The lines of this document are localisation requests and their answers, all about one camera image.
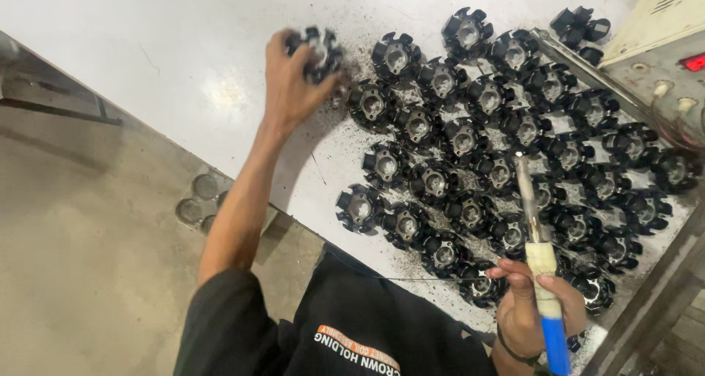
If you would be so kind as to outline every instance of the concrete floor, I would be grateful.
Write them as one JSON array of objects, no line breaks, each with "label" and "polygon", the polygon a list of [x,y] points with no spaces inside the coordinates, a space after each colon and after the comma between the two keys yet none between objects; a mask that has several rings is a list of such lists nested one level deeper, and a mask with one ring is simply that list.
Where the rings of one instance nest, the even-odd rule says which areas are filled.
[{"label": "concrete floor", "polygon": [[[173,207],[203,163],[120,117],[0,109],[0,375],[172,372],[204,242]],[[286,215],[265,233],[271,317],[292,319],[321,246]]]}]

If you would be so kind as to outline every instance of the metal frame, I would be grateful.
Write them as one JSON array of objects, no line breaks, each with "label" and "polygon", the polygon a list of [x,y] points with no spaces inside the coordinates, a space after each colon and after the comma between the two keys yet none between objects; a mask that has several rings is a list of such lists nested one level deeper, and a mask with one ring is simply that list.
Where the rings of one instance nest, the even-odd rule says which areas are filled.
[{"label": "metal frame", "polygon": [[[0,106],[7,106],[16,109],[22,109],[27,111],[38,111],[40,113],[53,114],[55,116],[69,117],[71,119],[79,119],[86,121],[93,121],[95,123],[109,124],[111,126],[122,126],[123,121],[121,119],[112,119],[108,117],[105,111],[105,103],[103,99],[97,95],[95,96],[96,104],[98,106],[99,116],[90,113],[82,113],[80,111],[62,109],[54,106],[48,106],[44,104],[38,104],[31,101],[15,100],[12,98],[5,97],[3,86],[5,85],[5,72],[7,66],[4,66],[0,70]],[[70,91],[58,91],[58,88],[53,85],[45,85],[49,91],[58,92],[60,94],[69,94]]]},{"label": "metal frame", "polygon": [[[539,49],[543,54],[555,62],[568,65],[570,73],[583,83],[591,87],[611,90],[619,101],[621,109],[630,116],[650,126],[657,124],[648,113],[650,110],[648,105],[590,65],[573,50],[552,38],[548,31],[534,28],[530,33],[539,42]],[[701,239],[705,231],[705,203],[700,201],[698,191],[690,192],[686,201],[698,205],[620,317],[609,328],[602,345],[583,370],[583,375],[618,373],[637,349],[644,334],[654,331],[654,320],[661,315],[663,308],[659,303],[667,300],[671,295],[672,285],[680,280],[684,270],[692,264],[692,260],[696,258],[694,255],[705,250],[705,240]]]},{"label": "metal frame", "polygon": [[111,119],[105,113],[105,104],[100,97],[96,97],[98,103],[98,110],[100,110],[100,116],[95,116],[93,114],[81,113],[80,111],[73,111],[68,109],[61,109],[58,107],[47,106],[42,104],[36,104],[29,101],[12,100],[10,98],[2,97],[0,98],[0,106],[13,107],[16,109],[28,110],[28,111],[38,111],[40,113],[54,114],[55,116],[70,117],[72,119],[80,119],[86,121],[94,121],[95,123],[110,124],[112,126],[122,126],[123,121],[121,119]]}]

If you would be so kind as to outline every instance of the wire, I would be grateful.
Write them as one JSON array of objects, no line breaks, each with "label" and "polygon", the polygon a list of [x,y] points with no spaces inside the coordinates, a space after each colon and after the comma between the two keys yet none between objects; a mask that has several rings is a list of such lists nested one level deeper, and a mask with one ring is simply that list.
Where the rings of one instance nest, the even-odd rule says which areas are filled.
[{"label": "wire", "polygon": [[678,116],[675,119],[675,127],[673,127],[673,124],[670,121],[666,120],[654,110],[654,106],[659,99],[660,97],[658,95],[654,95],[654,98],[651,100],[651,105],[648,108],[649,114],[651,114],[651,117],[657,123],[656,129],[658,136],[665,138],[671,145],[690,150],[691,152],[700,152],[705,149],[705,147],[684,133],[684,121],[681,116]]},{"label": "wire", "polygon": [[[327,253],[330,253],[330,254],[332,254],[333,256],[335,256],[336,258],[338,258],[338,260],[340,261],[340,263],[343,263],[344,265],[346,265],[346,266],[349,267],[350,269],[355,270],[355,271],[358,272],[358,273],[362,273],[362,274],[365,274],[365,273],[366,273],[366,271],[358,270],[357,268],[355,268],[355,267],[351,266],[350,264],[346,263],[344,260],[340,259],[340,257],[339,257],[337,254],[335,254],[334,252],[327,251]],[[389,278],[389,277],[384,277],[384,276],[370,276],[370,277],[376,278],[376,279],[387,279],[387,280],[390,280],[390,281],[450,281],[450,282],[452,282],[452,281],[479,281],[479,280],[482,280],[482,279],[489,279],[488,277],[480,277],[480,278],[452,278],[452,279],[451,279],[451,278],[447,278],[447,279],[442,279],[442,278]]]}]

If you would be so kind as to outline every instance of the white table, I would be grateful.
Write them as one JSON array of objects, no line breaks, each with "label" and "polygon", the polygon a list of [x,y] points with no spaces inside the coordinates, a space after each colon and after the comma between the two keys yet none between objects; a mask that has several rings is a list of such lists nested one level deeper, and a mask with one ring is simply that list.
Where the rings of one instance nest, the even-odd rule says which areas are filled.
[{"label": "white table", "polygon": [[[558,11],[584,5],[614,30],[637,0],[4,0],[0,29],[177,144],[235,177],[264,110],[264,45],[272,32],[312,23],[336,30],[370,71],[383,34],[414,37],[445,55],[440,29],[459,8],[481,8],[495,33],[547,28]],[[340,190],[362,182],[364,134],[345,108],[315,113],[278,164],[271,203],[387,277],[427,276],[416,256],[340,226]],[[400,281],[468,325],[494,330],[492,312],[445,283]],[[582,357],[589,358],[590,348]]]}]

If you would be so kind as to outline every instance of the black plastic piece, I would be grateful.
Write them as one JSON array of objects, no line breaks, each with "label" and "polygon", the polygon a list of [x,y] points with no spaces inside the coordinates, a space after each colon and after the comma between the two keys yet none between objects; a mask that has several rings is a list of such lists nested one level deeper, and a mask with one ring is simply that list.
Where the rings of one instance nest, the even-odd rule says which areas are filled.
[{"label": "black plastic piece", "polygon": [[313,84],[321,83],[328,75],[340,69],[343,61],[343,50],[339,47],[336,34],[330,29],[325,29],[323,38],[318,28],[306,28],[306,37],[302,38],[299,32],[293,32],[285,41],[288,56],[293,56],[301,44],[308,44],[312,48],[311,60],[304,65],[304,77]]},{"label": "black plastic piece", "polygon": [[615,284],[594,265],[577,267],[561,276],[570,285],[579,290],[585,298],[585,308],[590,315],[599,315],[604,309],[612,307]]},{"label": "black plastic piece", "polygon": [[424,100],[435,107],[454,104],[461,95],[460,83],[467,81],[465,69],[456,69],[458,60],[441,57],[431,59],[421,67],[416,83]]},{"label": "black plastic piece", "polygon": [[585,188],[585,203],[596,209],[615,206],[622,193],[632,188],[632,182],[622,172],[612,164],[592,164],[583,169],[577,178]]},{"label": "black plastic piece", "polygon": [[570,90],[577,78],[568,72],[568,65],[546,64],[528,74],[522,82],[534,105],[545,111],[558,111],[568,102]]},{"label": "black plastic piece", "polygon": [[437,145],[442,136],[443,120],[436,110],[418,101],[407,104],[394,118],[397,141],[413,152]]},{"label": "black plastic piece", "polygon": [[389,211],[377,218],[377,223],[387,231],[384,238],[398,249],[410,247],[423,251],[426,238],[435,234],[426,211],[415,202],[398,202]]},{"label": "black plastic piece", "polygon": [[350,117],[367,130],[384,131],[396,115],[397,97],[389,84],[365,79],[348,95]]},{"label": "black plastic piece", "polygon": [[473,80],[465,90],[465,110],[481,123],[498,123],[507,110],[507,103],[515,99],[514,89],[502,75],[483,75]]},{"label": "black plastic piece", "polygon": [[626,216],[626,228],[642,236],[653,236],[651,230],[668,226],[667,217],[673,216],[673,207],[662,200],[666,195],[656,189],[634,189],[619,197],[616,206]]},{"label": "black plastic piece", "polygon": [[612,22],[607,18],[591,20],[586,25],[585,39],[587,41],[598,41],[607,36],[611,28]]},{"label": "black plastic piece", "polygon": [[379,191],[360,184],[349,186],[351,192],[340,192],[336,206],[338,220],[343,227],[358,233],[367,233],[375,227],[376,218],[384,211],[384,203]]},{"label": "black plastic piece", "polygon": [[527,155],[541,151],[546,134],[553,129],[551,120],[539,118],[541,113],[539,108],[533,106],[511,111],[502,119],[499,131],[506,135],[506,141],[512,149]]},{"label": "black plastic piece", "polygon": [[485,276],[485,271],[492,267],[496,264],[480,258],[461,264],[458,286],[463,300],[479,308],[489,308],[492,303],[499,303],[509,289],[509,283],[505,277],[491,279]]},{"label": "black plastic piece", "polygon": [[515,212],[504,212],[492,219],[489,226],[491,238],[489,246],[500,257],[511,260],[525,260],[524,246],[529,234],[524,216]]},{"label": "black plastic piece", "polygon": [[448,196],[458,190],[460,178],[446,164],[437,159],[425,159],[414,165],[409,176],[409,191],[422,204],[443,208]]},{"label": "black plastic piece", "polygon": [[577,50],[580,47],[583,36],[585,36],[585,32],[585,28],[571,25],[560,35],[560,42],[572,50]]},{"label": "black plastic piece", "polygon": [[575,15],[575,20],[573,21],[574,26],[585,26],[587,22],[592,17],[593,8],[583,8],[583,6],[578,7],[573,10],[573,15]]},{"label": "black plastic piece", "polygon": [[470,117],[448,121],[441,138],[445,159],[457,166],[470,166],[489,146],[489,138],[483,132],[483,125]]},{"label": "black plastic piece", "polygon": [[551,29],[555,30],[560,36],[568,30],[568,27],[575,21],[575,14],[567,8],[559,12],[558,15],[551,21]]},{"label": "black plastic piece", "polygon": [[661,150],[651,164],[651,170],[662,191],[677,195],[698,186],[697,178],[702,174],[703,164],[691,152],[665,149]]},{"label": "black plastic piece", "polygon": [[495,209],[494,202],[485,192],[468,190],[449,197],[444,215],[456,233],[484,239],[490,237],[489,227],[494,224]]},{"label": "black plastic piece", "polygon": [[414,39],[402,33],[394,39],[394,32],[387,33],[372,49],[372,65],[381,80],[396,84],[413,80],[419,74],[421,49],[412,44]]},{"label": "black plastic piece", "polygon": [[365,180],[375,188],[399,188],[409,176],[409,154],[398,143],[386,145],[375,143],[372,153],[362,156],[362,170],[367,173]]},{"label": "black plastic piece", "polygon": [[602,221],[594,216],[591,209],[581,205],[554,209],[549,220],[556,230],[559,245],[575,252],[585,252],[602,232]]},{"label": "black plastic piece", "polygon": [[535,56],[539,43],[525,29],[501,34],[487,52],[487,60],[502,74],[513,80],[522,80],[540,64]]},{"label": "black plastic piece", "polygon": [[449,279],[461,272],[461,263],[469,262],[472,252],[464,246],[463,239],[452,231],[436,231],[424,241],[421,264],[428,273],[440,279]]},{"label": "black plastic piece", "polygon": [[598,265],[610,274],[624,274],[639,265],[636,256],[644,247],[633,240],[635,235],[623,228],[605,228],[591,243],[597,253]]},{"label": "black plastic piece", "polygon": [[480,187],[489,195],[507,197],[519,190],[509,151],[485,153],[470,168],[477,175]]},{"label": "black plastic piece", "polygon": [[574,181],[595,157],[595,148],[583,145],[583,137],[574,133],[547,137],[542,141],[542,152],[546,155],[546,169],[554,178]]},{"label": "black plastic piece", "polygon": [[571,94],[565,103],[565,114],[585,137],[602,135],[605,130],[615,128],[618,122],[615,114],[619,109],[620,104],[612,98],[612,92],[601,88]]},{"label": "black plastic piece", "polygon": [[646,123],[626,123],[602,137],[602,147],[622,166],[640,169],[650,166],[658,157],[658,134]]},{"label": "black plastic piece", "polygon": [[494,33],[491,23],[482,22],[487,17],[484,11],[475,10],[468,15],[469,10],[470,7],[458,10],[441,30],[448,54],[461,61],[486,52],[485,41]]},{"label": "black plastic piece", "polygon": [[597,66],[605,53],[595,47],[582,47],[578,55],[588,61],[591,65]]}]

